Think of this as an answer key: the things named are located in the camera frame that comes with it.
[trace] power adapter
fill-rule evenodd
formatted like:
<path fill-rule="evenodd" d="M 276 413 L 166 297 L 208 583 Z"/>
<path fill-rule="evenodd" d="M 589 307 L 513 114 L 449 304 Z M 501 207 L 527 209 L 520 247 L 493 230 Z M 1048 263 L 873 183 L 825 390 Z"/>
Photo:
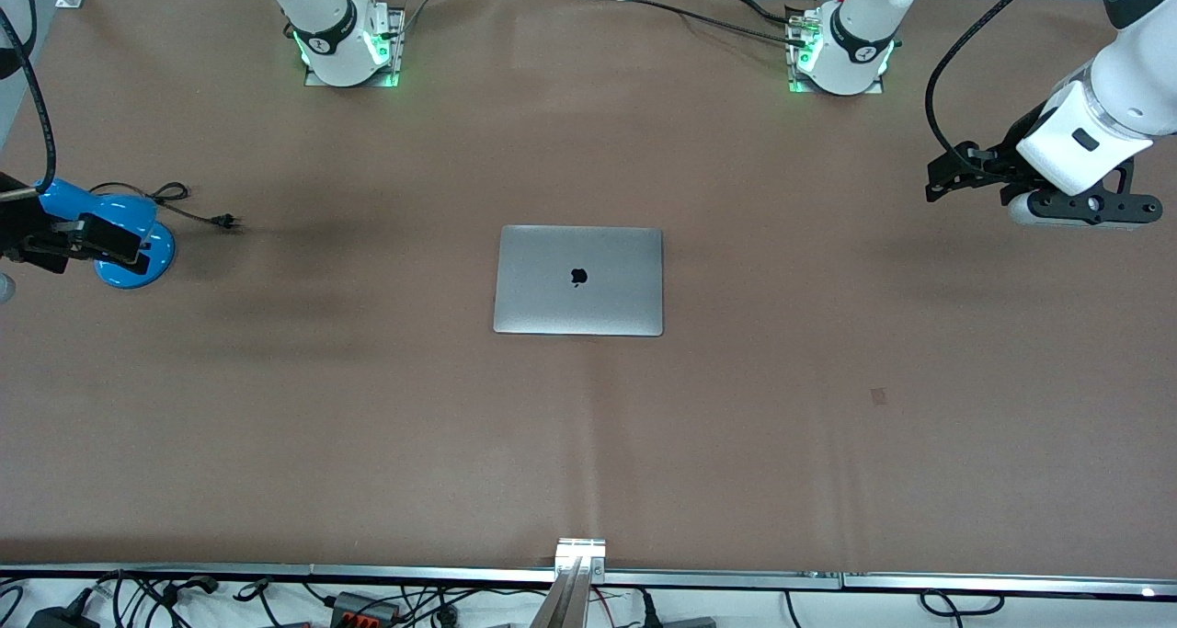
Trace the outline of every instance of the power adapter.
<path fill-rule="evenodd" d="M 332 626 L 348 628 L 392 628 L 400 616 L 400 607 L 390 602 L 344 592 L 334 597 L 331 608 Z"/>
<path fill-rule="evenodd" d="M 47 607 L 33 614 L 28 628 L 98 628 L 98 622 L 81 615 L 73 616 L 64 607 Z"/>
<path fill-rule="evenodd" d="M 98 628 L 98 622 L 82 616 L 86 601 L 94 593 L 94 587 L 85 587 L 69 607 L 47 607 L 36 610 L 28 620 L 28 628 Z"/>

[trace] laptop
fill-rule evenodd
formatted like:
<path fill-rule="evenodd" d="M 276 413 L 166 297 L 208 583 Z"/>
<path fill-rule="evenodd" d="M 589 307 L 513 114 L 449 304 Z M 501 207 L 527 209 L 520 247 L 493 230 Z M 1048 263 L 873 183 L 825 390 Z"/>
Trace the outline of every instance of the laptop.
<path fill-rule="evenodd" d="M 661 231 L 504 226 L 494 330 L 661 335 Z"/>

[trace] cable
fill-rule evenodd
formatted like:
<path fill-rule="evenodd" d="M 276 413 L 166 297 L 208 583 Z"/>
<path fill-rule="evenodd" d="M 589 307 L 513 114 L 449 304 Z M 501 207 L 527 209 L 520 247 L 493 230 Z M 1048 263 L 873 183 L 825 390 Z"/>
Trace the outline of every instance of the cable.
<path fill-rule="evenodd" d="M 421 9 L 425 9 L 425 5 L 428 4 L 428 1 L 430 0 L 423 0 L 421 4 L 417 6 L 417 9 L 413 9 L 413 13 L 412 13 L 412 15 L 408 16 L 408 20 L 405 21 L 405 34 L 406 35 L 408 34 L 408 29 L 413 27 L 413 24 L 417 22 L 417 18 L 420 16 Z"/>
<path fill-rule="evenodd" d="M 139 590 L 135 590 L 135 594 L 139 596 L 139 600 L 135 601 L 135 596 L 131 596 L 131 600 L 134 601 L 135 604 L 131 608 L 131 616 L 127 617 L 127 628 L 134 628 L 135 616 L 139 616 L 139 608 L 142 607 L 144 601 L 147 600 L 147 593 L 142 590 L 142 587 L 139 587 Z"/>
<path fill-rule="evenodd" d="M 177 208 L 172 203 L 175 203 L 177 200 L 186 200 L 186 198 L 192 196 L 192 189 L 185 183 L 178 183 L 178 181 L 169 181 L 164 187 L 157 188 L 155 192 L 151 193 L 144 192 L 144 189 L 135 187 L 135 185 L 126 183 L 125 181 L 104 181 L 104 183 L 89 187 L 89 192 L 98 193 L 109 187 L 125 188 L 127 192 L 138 193 L 139 196 L 149 198 L 160 208 L 171 209 L 173 213 L 180 214 L 180 216 L 204 222 L 204 225 L 222 227 L 222 229 L 234 229 L 234 227 L 240 226 L 240 219 L 230 213 L 219 214 L 217 218 L 201 218 L 185 209 Z"/>
<path fill-rule="evenodd" d="M 927 603 L 927 596 L 936 596 L 940 599 L 949 607 L 949 610 L 944 612 L 930 607 L 930 604 Z M 940 592 L 939 589 L 925 589 L 919 593 L 919 607 L 924 608 L 924 612 L 927 612 L 929 614 L 935 614 L 940 619 L 952 619 L 956 621 L 957 628 L 964 628 L 964 620 L 962 619 L 963 616 L 989 616 L 991 614 L 997 614 L 997 612 L 1002 612 L 1002 608 L 1005 607 L 1005 596 L 995 596 L 995 597 L 997 599 L 997 603 L 990 608 L 958 609 L 956 603 L 952 602 L 952 599 L 950 599 L 947 594 L 945 594 L 944 592 Z"/>
<path fill-rule="evenodd" d="M 258 594 L 258 600 L 261 601 L 261 609 L 266 610 L 266 616 L 270 617 L 270 623 L 273 623 L 274 628 L 282 628 L 282 624 L 278 623 L 278 619 L 274 617 L 274 610 L 270 608 L 270 601 L 266 600 L 265 592 L 260 592 L 260 594 Z"/>
<path fill-rule="evenodd" d="M 592 592 L 593 594 L 597 594 L 598 599 L 600 599 L 600 608 L 605 610 L 605 617 L 609 619 L 609 627 L 617 628 L 617 622 L 613 621 L 613 612 L 609 609 L 609 603 L 605 602 L 605 595 L 601 594 L 600 589 L 598 589 L 597 587 L 593 587 Z"/>
<path fill-rule="evenodd" d="M 0 628 L 2 628 L 9 619 L 12 619 L 12 614 L 16 612 L 16 606 L 20 604 L 20 601 L 25 600 L 25 587 L 8 587 L 7 589 L 0 592 L 0 599 L 7 596 L 8 594 L 16 594 L 16 597 L 13 599 L 12 604 L 8 606 L 8 612 L 5 612 L 4 616 L 0 616 Z"/>
<path fill-rule="evenodd" d="M 114 617 L 115 628 L 122 628 L 122 615 L 119 613 L 119 593 L 122 592 L 122 570 L 120 569 L 117 575 L 118 581 L 114 582 L 114 596 L 111 599 L 111 615 Z M 132 596 L 127 604 L 129 606 L 134 600 L 134 596 Z"/>
<path fill-rule="evenodd" d="M 661 628 L 661 620 L 658 619 L 658 609 L 654 608 L 654 599 L 650 595 L 650 592 L 638 587 L 638 593 L 641 594 L 641 603 L 646 609 L 646 620 L 641 624 L 641 628 Z"/>
<path fill-rule="evenodd" d="M 936 121 L 936 107 L 933 100 L 936 96 L 936 83 L 940 80 L 940 74 L 944 74 L 944 68 L 949 66 L 949 62 L 951 62 L 952 59 L 956 58 L 956 54 L 960 52 L 960 48 L 963 48 L 964 45 L 972 39 L 972 35 L 979 33 L 980 28 L 985 27 L 985 24 L 992 21 L 993 16 L 997 16 L 1002 9 L 1005 9 L 1005 7 L 1012 2 L 1013 0 L 998 0 L 996 5 L 989 8 L 989 12 L 985 12 L 980 19 L 977 19 L 975 25 L 969 26 L 969 29 L 960 35 L 960 39 L 956 40 L 956 44 L 947 51 L 947 53 L 944 54 L 944 58 L 940 58 L 940 61 L 937 64 L 936 68 L 933 68 L 932 74 L 927 76 L 927 91 L 924 91 L 924 113 L 927 114 L 927 126 L 932 129 L 932 135 L 935 135 L 936 140 L 942 147 L 944 147 L 944 151 L 956 158 L 960 166 L 967 168 L 967 171 L 975 173 L 976 175 L 984 176 L 984 179 L 1002 181 L 1005 181 L 1006 176 L 983 171 L 983 168 L 979 171 L 978 167 L 972 166 L 967 158 L 960 154 L 960 152 L 958 152 L 956 147 L 949 142 L 949 139 L 946 139 L 944 133 L 940 131 L 939 122 Z"/>
<path fill-rule="evenodd" d="M 679 7 L 672 7 L 671 5 L 664 5 L 660 2 L 654 2 L 653 0 L 631 0 L 630 2 L 639 2 L 641 5 L 650 5 L 651 7 L 658 7 L 660 9 L 667 9 L 669 12 L 678 13 L 678 15 L 690 16 L 692 19 L 698 19 L 704 24 L 711 24 L 712 26 L 718 26 L 719 28 L 726 28 L 736 33 L 744 33 L 746 35 L 758 36 L 760 39 L 766 39 L 769 41 L 778 41 L 782 45 L 789 46 L 805 46 L 799 39 L 789 39 L 777 35 L 770 35 L 769 33 L 762 33 L 760 31 L 753 31 L 752 28 L 744 28 L 743 26 L 737 26 L 734 24 L 729 24 L 727 21 L 720 21 L 719 19 L 712 19 L 711 16 L 698 15 L 689 9 L 683 9 Z"/>
<path fill-rule="evenodd" d="M 179 614 L 177 614 L 177 612 L 173 610 L 172 607 L 167 604 L 167 602 L 165 602 L 164 597 L 159 594 L 159 592 L 155 590 L 155 587 L 154 587 L 153 583 L 148 584 L 144 580 L 140 580 L 140 579 L 135 577 L 134 574 L 128 574 L 128 577 L 131 580 L 134 580 L 139 584 L 139 588 L 144 590 L 144 594 L 146 594 L 147 596 L 149 596 L 151 600 L 155 601 L 155 606 L 152 607 L 152 609 L 151 609 L 149 613 L 147 613 L 147 623 L 146 623 L 146 626 L 148 628 L 151 627 L 152 615 L 155 614 L 155 610 L 159 609 L 159 608 L 164 608 L 167 612 L 167 614 L 169 616 L 172 616 L 172 624 L 173 626 L 175 626 L 177 623 L 179 623 L 180 626 L 184 626 L 185 628 L 192 628 L 191 623 L 188 623 L 187 621 L 185 621 L 185 619 L 182 616 L 180 616 Z"/>
<path fill-rule="evenodd" d="M 802 622 L 797 620 L 797 612 L 793 610 L 793 596 L 785 592 L 785 607 L 789 608 L 789 619 L 793 621 L 793 628 L 802 628 Z"/>
<path fill-rule="evenodd" d="M 314 596 L 315 599 L 318 599 L 318 600 L 319 600 L 319 602 L 321 602 L 321 603 L 324 603 L 324 604 L 326 604 L 326 603 L 327 603 L 327 596 L 320 596 L 320 595 L 319 595 L 319 594 L 317 594 L 317 593 L 314 592 L 314 589 L 312 589 L 312 588 L 311 588 L 311 586 L 310 586 L 310 584 L 307 584 L 306 582 L 302 582 L 302 588 L 304 588 L 304 589 L 306 589 L 306 593 L 308 593 L 308 594 L 311 594 L 312 596 Z"/>
<path fill-rule="evenodd" d="M 785 26 L 789 25 L 789 16 L 774 15 L 772 12 L 769 12 L 764 7 L 760 7 L 760 4 L 757 2 L 756 0 L 738 0 L 738 1 L 754 9 L 757 15 L 764 16 L 765 19 L 777 24 L 782 24 Z M 796 7 L 790 7 L 787 5 L 785 7 L 785 12 L 793 13 L 794 15 L 803 15 L 805 13 L 804 9 L 798 9 Z"/>
<path fill-rule="evenodd" d="M 45 193 L 58 173 L 58 146 L 53 140 L 53 125 L 49 123 L 49 112 L 45 108 L 45 96 L 41 94 L 41 86 L 36 82 L 36 74 L 33 72 L 33 59 L 26 53 L 25 45 L 20 42 L 20 35 L 16 34 L 12 20 L 5 15 L 4 9 L 0 9 L 0 27 L 4 28 L 5 36 L 8 38 L 12 49 L 20 60 L 20 68 L 25 72 L 25 80 L 28 82 L 29 95 L 33 95 L 33 107 L 36 108 L 38 120 L 41 120 L 41 135 L 45 136 L 45 176 L 42 176 L 41 185 L 36 191 Z"/>

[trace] brown paper sheet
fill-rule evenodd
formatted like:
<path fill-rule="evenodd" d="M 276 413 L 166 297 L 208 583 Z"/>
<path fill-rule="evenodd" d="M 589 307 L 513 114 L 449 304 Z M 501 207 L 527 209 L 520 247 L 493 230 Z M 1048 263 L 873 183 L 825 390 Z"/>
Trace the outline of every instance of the brown paper sheet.
<path fill-rule="evenodd" d="M 513 566 L 576 535 L 614 567 L 1171 577 L 1177 221 L 924 203 L 924 83 L 986 5 L 917 1 L 853 99 L 634 4 L 433 0 L 395 91 L 302 87 L 271 0 L 61 13 L 59 175 L 181 180 L 248 231 L 161 214 L 177 263 L 133 293 L 4 265 L 0 559 Z M 945 74 L 946 133 L 997 141 L 1111 36 L 1015 4 Z M 1172 200 L 1172 149 L 1139 192 Z M 26 101 L 0 167 L 41 162 Z M 492 334 L 519 222 L 661 227 L 666 334 Z"/>

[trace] power cord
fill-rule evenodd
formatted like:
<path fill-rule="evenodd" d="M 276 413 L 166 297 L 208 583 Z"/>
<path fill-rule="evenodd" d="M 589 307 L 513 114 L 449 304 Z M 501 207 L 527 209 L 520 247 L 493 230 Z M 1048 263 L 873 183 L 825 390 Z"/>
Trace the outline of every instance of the power cord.
<path fill-rule="evenodd" d="M 736 24 L 729 24 L 727 21 L 720 21 L 719 19 L 712 19 L 711 16 L 699 15 L 697 12 L 690 12 L 690 9 L 683 9 L 681 7 L 673 7 L 673 5 L 666 5 L 663 2 L 656 2 L 653 0 L 631 0 L 630 2 L 639 2 L 641 5 L 649 5 L 651 7 L 658 7 L 659 9 L 666 9 L 669 12 L 674 12 L 677 15 L 690 16 L 691 19 L 697 19 L 704 24 L 710 24 L 719 28 L 729 29 L 736 33 L 743 33 L 751 36 L 757 36 L 760 39 L 766 39 L 769 41 L 777 41 L 782 45 L 803 47 L 805 42 L 799 39 L 789 39 L 777 35 L 771 35 L 769 33 L 762 33 L 760 31 L 753 31 L 752 28 L 744 28 L 744 26 L 737 26 Z"/>
<path fill-rule="evenodd" d="M 331 604 L 334 604 L 334 596 L 324 596 L 324 595 L 320 595 L 314 589 L 312 589 L 311 586 L 307 584 L 306 582 L 302 582 L 302 588 L 306 589 L 306 593 L 308 593 L 312 596 L 314 596 L 322 604 L 325 604 L 327 607 L 331 607 Z"/>
<path fill-rule="evenodd" d="M 12 20 L 8 19 L 8 15 L 5 15 L 4 9 L 0 9 L 0 28 L 4 29 L 5 38 L 8 38 L 8 45 L 12 45 L 12 49 L 20 60 L 20 68 L 25 72 L 25 80 L 28 82 L 29 95 L 33 95 L 33 107 L 36 108 L 36 118 L 41 121 L 41 135 L 45 136 L 45 176 L 42 176 L 41 185 L 36 191 L 38 193 L 45 193 L 45 189 L 49 187 L 49 183 L 53 183 L 53 179 L 58 173 L 58 146 L 53 140 L 53 125 L 49 123 L 49 112 L 45 108 L 45 96 L 41 94 L 41 86 L 36 82 L 33 60 L 26 53 L 25 45 L 21 45 L 20 35 L 16 34 L 16 29 L 12 26 Z"/>
<path fill-rule="evenodd" d="M 949 608 L 947 612 L 936 609 L 930 606 L 927 603 L 929 596 L 936 596 L 944 601 L 945 606 Z M 933 614 L 940 619 L 952 619 L 956 621 L 957 628 L 964 628 L 963 616 L 989 616 L 991 614 L 997 614 L 997 612 L 1002 612 L 1002 608 L 1005 607 L 1005 596 L 996 596 L 996 599 L 997 603 L 993 604 L 993 607 L 983 609 L 959 609 L 956 603 L 952 602 L 952 599 L 950 599 L 944 592 L 940 592 L 939 589 L 926 589 L 919 593 L 919 607 L 924 608 L 924 610 L 929 614 Z"/>
<path fill-rule="evenodd" d="M 270 588 L 271 583 L 273 583 L 272 577 L 262 577 L 257 582 L 251 582 L 245 587 L 240 587 L 240 589 L 233 594 L 233 600 L 247 603 L 253 599 L 258 599 L 261 601 L 261 609 L 266 610 L 266 617 L 270 619 L 270 623 L 272 623 L 274 628 L 282 628 L 282 623 L 279 623 L 278 617 L 274 616 L 274 610 L 270 607 L 270 601 L 266 600 L 266 589 Z M 151 615 L 147 615 L 146 628 L 151 628 Z"/>
<path fill-rule="evenodd" d="M 20 604 L 20 601 L 25 600 L 25 587 L 8 587 L 7 589 L 0 592 L 0 599 L 7 596 L 8 594 L 16 594 L 16 597 L 13 599 L 12 604 L 8 606 L 8 612 L 5 612 L 4 616 L 0 616 L 0 628 L 4 628 L 4 624 L 12 619 L 12 615 L 16 612 L 16 606 Z"/>
<path fill-rule="evenodd" d="M 969 162 L 967 158 L 960 154 L 960 152 L 958 152 L 956 147 L 951 142 L 949 142 L 949 139 L 944 136 L 944 133 L 942 133 L 940 131 L 940 125 L 936 120 L 935 98 L 936 98 L 936 83 L 939 82 L 940 74 L 944 74 L 944 68 L 949 66 L 949 62 L 951 62 L 952 59 L 956 58 L 956 54 L 958 54 L 960 49 L 963 49 L 964 45 L 966 45 L 969 40 L 972 39 L 972 36 L 975 36 L 975 34 L 979 33 L 980 28 L 984 28 L 985 25 L 989 24 L 989 21 L 993 20 L 993 16 L 997 16 L 997 14 L 1000 13 L 1002 9 L 1005 9 L 1005 7 L 1009 4 L 1012 4 L 1013 1 L 1015 0 L 998 0 L 996 5 L 989 8 L 989 12 L 985 12 L 985 14 L 980 19 L 977 19 L 975 25 L 969 26 L 969 29 L 966 29 L 964 34 L 960 35 L 960 39 L 956 40 L 956 44 L 952 46 L 952 48 L 947 51 L 947 53 L 944 54 L 944 58 L 940 58 L 940 61 L 937 64 L 936 68 L 933 68 L 932 74 L 927 76 L 927 91 L 924 91 L 924 113 L 927 114 L 927 126 L 929 128 L 932 129 L 932 135 L 935 135 L 936 140 L 940 143 L 942 147 L 944 147 L 944 151 L 947 152 L 947 154 L 951 154 L 953 158 L 956 158 L 957 162 L 959 162 L 960 166 L 967 168 L 967 171 L 975 173 L 975 175 L 983 176 L 983 179 L 992 179 L 999 181 L 1005 181 L 1006 176 L 997 175 L 996 173 L 990 173 L 988 171 L 979 171 L 978 167 L 972 166 L 972 163 Z"/>
<path fill-rule="evenodd" d="M 773 21 L 776 24 L 789 25 L 787 16 L 774 15 L 772 12 L 769 12 L 764 7 L 760 7 L 760 4 L 757 2 L 756 0 L 738 0 L 738 1 L 751 7 L 753 11 L 756 11 L 757 15 L 764 16 L 765 19 Z M 790 13 L 791 15 L 803 15 L 805 13 L 804 9 L 798 9 L 796 7 L 790 7 L 787 5 L 785 7 L 785 12 Z"/>
<path fill-rule="evenodd" d="M 661 628 L 661 620 L 658 619 L 658 610 L 654 608 L 654 599 L 650 595 L 650 592 L 638 587 L 638 593 L 641 594 L 641 603 L 646 609 L 646 620 L 641 624 L 641 628 Z"/>
<path fill-rule="evenodd" d="M 785 592 L 785 607 L 789 609 L 789 619 L 793 622 L 793 628 L 802 628 L 802 622 L 797 620 L 797 610 L 793 609 L 793 596 Z"/>
<path fill-rule="evenodd" d="M 241 219 L 233 216 L 233 214 L 224 213 L 218 214 L 214 218 L 201 218 L 197 214 L 188 213 L 185 209 L 177 208 L 175 201 L 186 200 L 186 198 L 192 196 L 192 189 L 185 183 L 178 183 L 178 181 L 169 181 L 165 183 L 164 187 L 157 188 L 155 192 L 144 192 L 142 188 L 135 187 L 133 183 L 126 183 L 125 181 L 104 181 L 104 183 L 94 185 L 89 188 L 91 193 L 106 192 L 106 189 L 118 187 L 127 189 L 127 192 L 138 193 L 139 196 L 149 198 L 153 203 L 159 205 L 160 208 L 171 209 L 173 213 L 180 214 L 180 216 L 189 218 L 193 221 L 204 222 L 204 225 L 218 226 L 222 229 L 235 229 L 241 225 Z"/>
<path fill-rule="evenodd" d="M 593 587 L 592 592 L 593 594 L 597 594 L 598 599 L 600 599 L 600 608 L 601 610 L 605 610 L 605 619 L 609 619 L 609 628 L 617 628 L 617 622 L 613 621 L 613 610 L 610 610 L 609 603 L 605 602 L 605 594 L 601 594 L 600 589 L 597 587 Z"/>

